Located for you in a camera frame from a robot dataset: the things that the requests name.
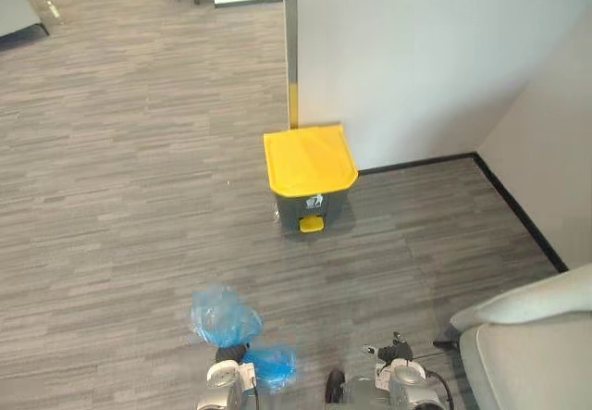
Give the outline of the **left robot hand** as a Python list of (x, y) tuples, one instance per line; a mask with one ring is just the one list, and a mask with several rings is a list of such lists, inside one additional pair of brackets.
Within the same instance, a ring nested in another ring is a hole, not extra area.
[(245, 355), (248, 353), (249, 349), (249, 343), (234, 345), (231, 347), (219, 347), (216, 350), (215, 355), (216, 363), (231, 360), (240, 365), (243, 362), (243, 359)]

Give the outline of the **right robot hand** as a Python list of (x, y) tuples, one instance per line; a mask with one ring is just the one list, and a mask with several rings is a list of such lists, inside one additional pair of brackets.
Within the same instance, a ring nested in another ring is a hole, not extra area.
[(379, 361), (383, 362), (385, 366), (390, 366), (396, 359), (405, 361), (413, 361), (413, 351), (409, 343), (399, 334), (398, 331), (393, 332), (392, 344), (380, 348), (372, 345), (364, 345), (363, 352), (370, 354)]

